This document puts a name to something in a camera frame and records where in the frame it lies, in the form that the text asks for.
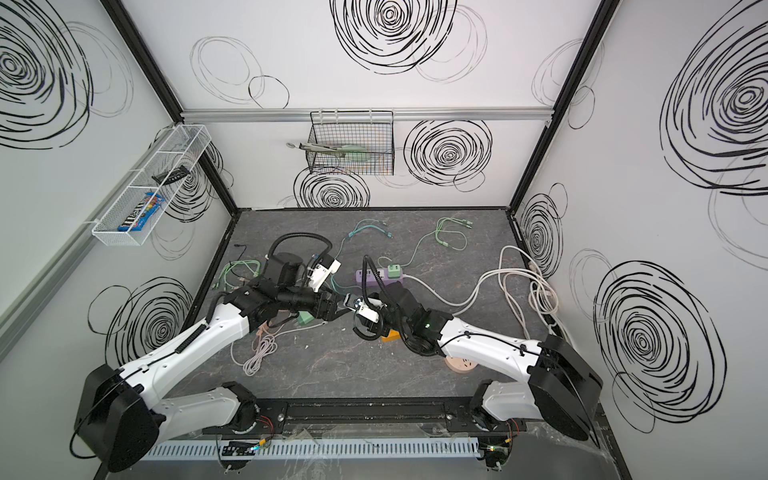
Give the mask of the orange power strip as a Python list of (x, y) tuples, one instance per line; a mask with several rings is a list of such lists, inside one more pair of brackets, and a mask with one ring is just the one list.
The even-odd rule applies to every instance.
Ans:
[(401, 339), (401, 335), (395, 329), (390, 329), (389, 332), (386, 335), (383, 335), (381, 337), (381, 341), (382, 342), (391, 342), (391, 341), (396, 341), (396, 340), (400, 340), (400, 339)]

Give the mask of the light green charger adapter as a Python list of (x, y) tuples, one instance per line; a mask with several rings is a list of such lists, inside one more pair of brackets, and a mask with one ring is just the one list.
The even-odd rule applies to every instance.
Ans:
[(399, 264), (390, 264), (387, 267), (387, 275), (389, 279), (398, 279), (402, 277), (402, 267)]

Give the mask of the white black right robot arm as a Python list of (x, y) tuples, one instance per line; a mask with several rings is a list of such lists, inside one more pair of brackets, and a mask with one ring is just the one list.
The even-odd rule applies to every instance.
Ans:
[(591, 439), (603, 381), (565, 339), (549, 334), (544, 340), (525, 340), (477, 327), (424, 307), (400, 283), (349, 295), (345, 304), (366, 340), (397, 332), (406, 348), (421, 357), (469, 360), (505, 375), (506, 382), (486, 382), (475, 392), (474, 416), (482, 428), (529, 419), (574, 440)]

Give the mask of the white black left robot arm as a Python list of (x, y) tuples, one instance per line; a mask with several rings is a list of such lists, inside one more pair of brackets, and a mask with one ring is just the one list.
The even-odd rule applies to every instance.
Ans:
[(238, 434), (263, 422), (254, 394), (236, 381), (171, 398), (177, 383), (220, 350), (254, 333), (281, 312), (306, 312), (330, 322), (348, 313), (342, 296), (326, 287), (340, 263), (328, 253), (304, 274), (300, 257), (269, 256), (265, 270), (246, 285), (217, 294), (203, 320), (150, 353), (118, 368), (89, 373), (74, 434), (108, 472), (123, 471), (156, 444), (208, 427)]

